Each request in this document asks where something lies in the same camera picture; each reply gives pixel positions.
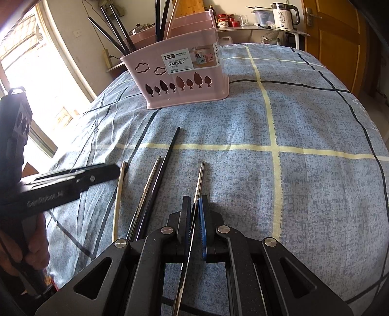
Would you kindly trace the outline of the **person's left hand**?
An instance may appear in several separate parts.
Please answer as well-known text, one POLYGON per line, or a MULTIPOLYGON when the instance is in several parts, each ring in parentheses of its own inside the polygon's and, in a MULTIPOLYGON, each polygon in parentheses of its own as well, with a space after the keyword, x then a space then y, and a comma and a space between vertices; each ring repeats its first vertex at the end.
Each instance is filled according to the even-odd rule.
POLYGON ((25 259, 26 263, 35 270, 45 269, 48 266, 49 242, 47 241, 45 216, 43 213, 37 216, 35 232, 29 240, 29 252, 26 255, 22 254, 17 243, 3 231, 1 231, 1 240, 15 262, 20 263, 21 260, 25 259))

